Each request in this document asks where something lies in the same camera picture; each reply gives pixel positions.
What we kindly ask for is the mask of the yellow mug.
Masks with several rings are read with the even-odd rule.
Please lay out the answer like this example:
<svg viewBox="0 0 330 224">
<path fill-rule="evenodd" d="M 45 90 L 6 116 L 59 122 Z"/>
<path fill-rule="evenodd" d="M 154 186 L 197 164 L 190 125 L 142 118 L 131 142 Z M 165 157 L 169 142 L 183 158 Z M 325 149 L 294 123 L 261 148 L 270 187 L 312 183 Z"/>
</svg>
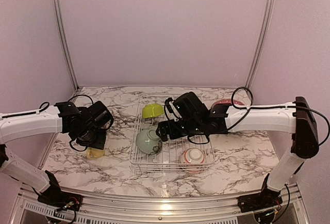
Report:
<svg viewBox="0 0 330 224">
<path fill-rule="evenodd" d="M 105 150 L 100 150 L 95 148 L 88 148 L 86 150 L 87 159 L 97 159 L 103 157 L 104 155 L 105 155 Z"/>
</svg>

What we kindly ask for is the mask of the light blue bowl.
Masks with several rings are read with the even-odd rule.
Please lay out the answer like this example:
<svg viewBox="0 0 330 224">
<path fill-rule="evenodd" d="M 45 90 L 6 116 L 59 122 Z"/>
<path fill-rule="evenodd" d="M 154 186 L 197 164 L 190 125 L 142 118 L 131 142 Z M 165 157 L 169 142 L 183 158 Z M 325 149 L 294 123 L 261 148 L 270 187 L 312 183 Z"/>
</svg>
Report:
<svg viewBox="0 0 330 224">
<path fill-rule="evenodd" d="M 137 134 L 136 146 L 147 155 L 155 155 L 161 151 L 162 141 L 155 129 L 144 129 Z"/>
</svg>

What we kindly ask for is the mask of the lime green bowl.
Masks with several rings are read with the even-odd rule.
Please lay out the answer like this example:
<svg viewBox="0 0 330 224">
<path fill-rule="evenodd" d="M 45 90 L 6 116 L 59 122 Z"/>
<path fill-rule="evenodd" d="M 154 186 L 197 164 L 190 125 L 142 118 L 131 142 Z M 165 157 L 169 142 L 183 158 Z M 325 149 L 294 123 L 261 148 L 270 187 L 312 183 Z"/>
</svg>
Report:
<svg viewBox="0 0 330 224">
<path fill-rule="evenodd" d="M 164 114 L 163 107 L 158 103 L 145 105 L 142 109 L 142 118 L 156 118 Z"/>
</svg>

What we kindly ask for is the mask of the orange rimmed white bowl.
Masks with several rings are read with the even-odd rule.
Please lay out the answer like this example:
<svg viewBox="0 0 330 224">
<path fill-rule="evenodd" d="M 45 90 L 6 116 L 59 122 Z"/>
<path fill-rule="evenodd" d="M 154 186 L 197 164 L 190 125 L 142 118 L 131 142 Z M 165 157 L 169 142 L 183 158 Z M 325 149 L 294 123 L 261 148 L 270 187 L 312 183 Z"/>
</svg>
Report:
<svg viewBox="0 0 330 224">
<path fill-rule="evenodd" d="M 186 149 L 179 158 L 181 168 L 188 173 L 196 174 L 203 171 L 203 164 L 205 162 L 205 154 L 198 148 Z"/>
</svg>

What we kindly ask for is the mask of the pink polka dot plate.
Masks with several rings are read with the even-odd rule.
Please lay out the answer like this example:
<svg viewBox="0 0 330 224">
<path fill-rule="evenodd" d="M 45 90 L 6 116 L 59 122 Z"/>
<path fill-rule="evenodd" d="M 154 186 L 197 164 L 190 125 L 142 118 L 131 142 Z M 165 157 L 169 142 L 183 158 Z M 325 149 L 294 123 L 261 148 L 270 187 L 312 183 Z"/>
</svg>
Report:
<svg viewBox="0 0 330 224">
<path fill-rule="evenodd" d="M 244 103 L 242 103 L 239 100 L 234 99 L 233 102 L 234 102 L 235 105 L 242 105 L 242 106 L 244 105 Z M 212 104 L 211 108 L 215 107 L 218 104 L 230 104 L 230 105 L 232 105 L 233 103 L 232 103 L 231 99 L 220 99 L 220 100 L 215 101 Z"/>
</svg>

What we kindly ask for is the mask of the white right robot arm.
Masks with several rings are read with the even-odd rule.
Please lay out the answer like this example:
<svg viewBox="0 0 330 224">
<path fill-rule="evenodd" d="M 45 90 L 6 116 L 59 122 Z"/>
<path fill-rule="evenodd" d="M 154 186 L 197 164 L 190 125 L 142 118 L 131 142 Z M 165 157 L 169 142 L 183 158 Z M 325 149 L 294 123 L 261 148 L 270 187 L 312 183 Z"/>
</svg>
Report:
<svg viewBox="0 0 330 224">
<path fill-rule="evenodd" d="M 189 92 L 177 98 L 173 107 L 180 117 L 158 123 L 156 134 L 162 141 L 196 135 L 208 139 L 213 134 L 245 131 L 292 134 L 291 147 L 266 176 L 261 192 L 255 197 L 259 207 L 267 207 L 273 202 L 289 178 L 319 152 L 317 124 L 303 97 L 280 105 L 245 107 L 231 102 L 207 108 L 193 92 Z"/>
</svg>

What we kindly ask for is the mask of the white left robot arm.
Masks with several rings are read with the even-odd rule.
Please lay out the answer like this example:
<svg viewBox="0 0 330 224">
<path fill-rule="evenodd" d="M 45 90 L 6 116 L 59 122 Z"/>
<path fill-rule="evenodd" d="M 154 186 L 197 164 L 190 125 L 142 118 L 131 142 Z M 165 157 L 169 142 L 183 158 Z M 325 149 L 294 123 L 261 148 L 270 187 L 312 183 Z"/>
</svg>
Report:
<svg viewBox="0 0 330 224">
<path fill-rule="evenodd" d="M 79 208 L 82 196 L 65 192 L 49 171 L 38 169 L 19 158 L 8 142 L 43 134 L 68 134 L 85 148 L 103 149 L 107 129 L 114 122 L 108 108 L 97 101 L 89 107 L 59 102 L 46 108 L 1 115 L 1 172 L 30 186 L 38 201 L 58 207 Z"/>
</svg>

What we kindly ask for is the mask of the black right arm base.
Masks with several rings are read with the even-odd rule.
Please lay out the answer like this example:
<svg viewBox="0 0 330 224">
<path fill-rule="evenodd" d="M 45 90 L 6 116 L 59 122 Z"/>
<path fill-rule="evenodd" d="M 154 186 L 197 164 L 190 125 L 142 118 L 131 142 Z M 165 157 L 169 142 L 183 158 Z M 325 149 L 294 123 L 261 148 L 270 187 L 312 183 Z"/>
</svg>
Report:
<svg viewBox="0 0 330 224">
<path fill-rule="evenodd" d="M 280 193 L 255 193 L 238 197 L 238 207 L 242 213 L 257 211 L 282 204 Z"/>
</svg>

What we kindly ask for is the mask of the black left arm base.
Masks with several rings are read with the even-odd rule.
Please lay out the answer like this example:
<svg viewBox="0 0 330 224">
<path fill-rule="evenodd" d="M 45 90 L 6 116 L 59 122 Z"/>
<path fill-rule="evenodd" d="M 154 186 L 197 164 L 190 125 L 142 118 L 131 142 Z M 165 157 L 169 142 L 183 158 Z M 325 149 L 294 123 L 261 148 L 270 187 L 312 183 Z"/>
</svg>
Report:
<svg viewBox="0 0 330 224">
<path fill-rule="evenodd" d="M 33 188 L 38 195 L 38 201 L 50 206 L 54 206 L 58 211 L 71 209 L 79 211 L 82 201 L 82 196 L 70 192 L 63 191 L 58 184 L 51 183 L 44 192 L 38 192 Z"/>
</svg>

